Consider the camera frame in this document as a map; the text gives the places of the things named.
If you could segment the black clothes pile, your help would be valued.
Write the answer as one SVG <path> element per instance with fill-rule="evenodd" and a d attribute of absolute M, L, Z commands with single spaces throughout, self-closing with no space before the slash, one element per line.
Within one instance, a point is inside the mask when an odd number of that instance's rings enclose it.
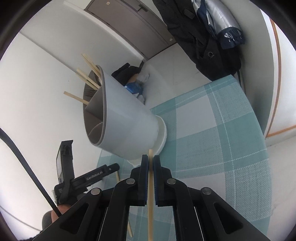
<path fill-rule="evenodd" d="M 114 71 L 111 76 L 117 80 L 122 86 L 125 86 L 135 74 L 139 74 L 141 68 L 137 66 L 131 66 L 129 63 L 125 63 L 121 68 Z"/>

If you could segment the bamboo chopstick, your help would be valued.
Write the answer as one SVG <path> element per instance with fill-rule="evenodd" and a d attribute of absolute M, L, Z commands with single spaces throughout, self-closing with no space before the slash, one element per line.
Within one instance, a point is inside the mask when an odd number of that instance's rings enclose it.
<path fill-rule="evenodd" d="M 115 172 L 115 175 L 116 175 L 116 181 L 117 181 L 117 183 L 120 182 L 120 178 L 119 178 L 119 173 L 118 173 L 118 171 Z"/>
<path fill-rule="evenodd" d="M 97 75 L 97 77 L 101 80 L 101 72 L 100 72 L 99 68 L 97 66 L 95 66 L 95 64 L 92 63 L 90 60 L 88 60 L 86 58 L 84 60 L 90 66 L 92 71 Z"/>
<path fill-rule="evenodd" d="M 92 60 L 86 55 L 86 54 L 81 54 L 84 61 L 90 66 L 92 71 L 99 77 L 101 78 L 101 71 L 100 69 L 92 62 Z"/>
<path fill-rule="evenodd" d="M 91 87 L 94 90 L 99 90 L 100 86 L 94 82 L 89 76 L 87 76 L 84 72 L 82 72 L 80 69 L 76 69 L 76 73 L 78 77 L 83 80 L 89 87 Z"/>
<path fill-rule="evenodd" d="M 130 222 L 129 221 L 127 223 L 127 230 L 128 230 L 128 233 L 129 233 L 130 237 L 133 237 L 132 228 L 130 226 Z"/>
<path fill-rule="evenodd" d="M 79 102 L 81 102 L 81 103 L 83 103 L 83 104 L 85 104 L 85 105 L 88 105 L 89 104 L 89 102 L 88 101 L 86 101 L 86 100 L 84 100 L 84 99 L 82 99 L 82 98 L 80 98 L 80 97 L 77 97 L 77 96 L 75 96 L 74 94 L 71 94 L 71 93 L 69 93 L 69 92 L 63 92 L 66 96 L 68 96 L 68 97 L 70 97 L 70 98 L 73 98 L 73 99 L 75 99 L 75 100 L 77 100 L 77 101 L 79 101 Z"/>
<path fill-rule="evenodd" d="M 153 240 L 153 214 L 154 214 L 154 176 L 153 176 L 153 150 L 149 149 L 149 176 L 148 176 L 148 196 L 147 196 L 147 209 L 148 209 L 148 241 Z"/>

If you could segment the teal plaid placemat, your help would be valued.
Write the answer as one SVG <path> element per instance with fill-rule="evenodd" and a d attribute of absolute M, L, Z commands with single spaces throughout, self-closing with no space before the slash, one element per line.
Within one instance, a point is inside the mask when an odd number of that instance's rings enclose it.
<path fill-rule="evenodd" d="M 187 186 L 209 187 L 262 233 L 271 216 L 263 134 L 239 82 L 227 76 L 151 109 L 166 123 L 161 165 Z"/>

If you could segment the blue cardboard box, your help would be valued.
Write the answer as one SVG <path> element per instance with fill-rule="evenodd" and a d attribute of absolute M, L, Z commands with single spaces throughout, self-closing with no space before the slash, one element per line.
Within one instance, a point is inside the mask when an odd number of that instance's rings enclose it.
<path fill-rule="evenodd" d="M 127 83 L 125 88 L 131 93 L 131 94 L 142 94 L 143 87 L 139 85 L 137 82 L 130 82 Z"/>

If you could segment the silver folded umbrella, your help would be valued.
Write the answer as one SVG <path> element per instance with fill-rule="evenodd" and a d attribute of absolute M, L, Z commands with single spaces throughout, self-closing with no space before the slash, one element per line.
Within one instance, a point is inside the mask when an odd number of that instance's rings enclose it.
<path fill-rule="evenodd" d="M 231 49 L 245 43 L 240 25 L 222 1 L 192 1 L 193 8 L 207 31 L 222 49 Z"/>

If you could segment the white utensil holder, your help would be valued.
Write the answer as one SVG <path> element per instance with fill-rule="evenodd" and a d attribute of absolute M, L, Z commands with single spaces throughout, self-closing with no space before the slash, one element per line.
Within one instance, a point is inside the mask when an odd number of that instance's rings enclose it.
<path fill-rule="evenodd" d="M 142 155 L 158 155 L 167 140 L 164 120 L 153 114 L 112 76 L 102 73 L 102 86 L 84 107 L 84 123 L 94 146 L 137 166 Z"/>

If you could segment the silver fork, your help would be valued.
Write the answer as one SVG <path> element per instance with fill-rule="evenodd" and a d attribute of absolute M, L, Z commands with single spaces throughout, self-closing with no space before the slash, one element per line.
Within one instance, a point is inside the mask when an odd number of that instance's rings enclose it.
<path fill-rule="evenodd" d="M 88 89 L 88 88 L 84 88 L 84 92 L 83 92 L 83 96 L 86 98 L 92 98 L 96 93 L 96 90 L 94 89 Z"/>

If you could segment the black hanging jacket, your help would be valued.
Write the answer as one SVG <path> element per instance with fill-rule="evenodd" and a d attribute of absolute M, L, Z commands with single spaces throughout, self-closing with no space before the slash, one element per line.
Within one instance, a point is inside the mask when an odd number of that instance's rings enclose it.
<path fill-rule="evenodd" d="M 205 77 L 214 81 L 240 70 L 238 48 L 223 50 L 218 40 L 206 30 L 191 1 L 153 3 L 168 31 Z"/>

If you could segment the grey door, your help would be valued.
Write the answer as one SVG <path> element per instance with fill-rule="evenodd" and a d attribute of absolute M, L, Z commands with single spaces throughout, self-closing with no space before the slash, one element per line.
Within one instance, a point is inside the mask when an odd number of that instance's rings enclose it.
<path fill-rule="evenodd" d="M 95 0 L 85 10 L 107 24 L 146 60 L 176 43 L 165 23 L 141 1 Z"/>

